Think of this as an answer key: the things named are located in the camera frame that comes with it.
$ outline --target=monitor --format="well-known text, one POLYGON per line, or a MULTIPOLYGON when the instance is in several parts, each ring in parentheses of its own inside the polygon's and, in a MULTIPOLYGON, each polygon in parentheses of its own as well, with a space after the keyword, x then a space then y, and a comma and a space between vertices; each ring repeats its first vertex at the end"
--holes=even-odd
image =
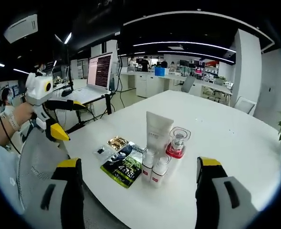
POLYGON ((109 88, 113 53, 89 59, 87 85, 109 88))

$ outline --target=ceiling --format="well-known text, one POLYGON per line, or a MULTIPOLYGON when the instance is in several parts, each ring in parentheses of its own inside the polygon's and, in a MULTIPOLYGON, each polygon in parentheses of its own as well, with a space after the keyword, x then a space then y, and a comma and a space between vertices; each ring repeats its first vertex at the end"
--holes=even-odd
MULTIPOLYGON (((148 55, 160 54, 158 51, 171 50, 168 44, 151 44, 136 46, 146 42, 186 41, 200 42, 231 48, 237 29, 243 29, 259 37, 261 48, 271 43, 266 37, 249 27, 222 17, 202 14, 171 14, 148 18, 162 12, 192 10, 197 12, 213 12, 242 20, 275 40, 275 36, 267 23, 270 9, 261 5, 221 4, 219 1, 191 2, 176 0, 175 4, 163 4, 161 1, 142 0, 93 0, 86 3, 69 4, 68 7, 51 6, 47 2, 39 4, 12 5, 9 7, 8 25, 23 17, 36 13, 39 31, 10 44, 0 37, 0 81, 26 77, 23 73, 12 71, 13 68, 26 72, 33 71, 38 63, 57 65, 63 61, 63 44, 55 39, 55 34, 64 41, 72 32, 69 41, 69 56, 72 58, 90 57, 90 47, 117 39, 119 54, 146 52, 148 55), (124 23, 143 18, 143 20, 124 23)), ((201 53, 215 57, 226 57, 234 61, 235 55, 220 48, 204 45, 182 44, 183 52, 201 53)))

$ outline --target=hand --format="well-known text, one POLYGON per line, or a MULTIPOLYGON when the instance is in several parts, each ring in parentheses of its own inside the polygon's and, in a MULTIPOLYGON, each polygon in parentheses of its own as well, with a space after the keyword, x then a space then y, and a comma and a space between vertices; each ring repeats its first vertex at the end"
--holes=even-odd
POLYGON ((27 122, 31 118, 32 113, 33 113, 33 106, 28 102, 22 103, 21 105, 16 107, 13 111, 13 115, 19 126, 27 122))

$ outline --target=person in black shirt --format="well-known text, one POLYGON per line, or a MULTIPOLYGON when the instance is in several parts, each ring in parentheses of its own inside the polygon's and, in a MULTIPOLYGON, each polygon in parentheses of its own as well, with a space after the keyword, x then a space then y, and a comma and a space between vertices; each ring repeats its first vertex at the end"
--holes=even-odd
POLYGON ((141 65, 142 65, 142 72, 148 72, 149 70, 149 67, 150 67, 150 64, 149 64, 149 61, 147 61, 146 59, 147 59, 148 57, 147 56, 145 56, 145 58, 144 59, 142 59, 142 61, 141 61, 141 65))
POLYGON ((164 61, 161 62, 161 67, 162 67, 162 68, 167 68, 167 67, 168 67, 168 63, 167 63, 166 60, 164 60, 164 61))

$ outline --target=gold packet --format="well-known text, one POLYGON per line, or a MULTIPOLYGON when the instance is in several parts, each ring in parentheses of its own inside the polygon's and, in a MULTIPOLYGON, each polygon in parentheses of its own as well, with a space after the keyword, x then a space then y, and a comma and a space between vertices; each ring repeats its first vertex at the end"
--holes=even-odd
POLYGON ((120 150, 128 143, 128 141, 126 141, 124 138, 120 136, 116 136, 111 140, 107 141, 107 143, 115 150, 120 150))

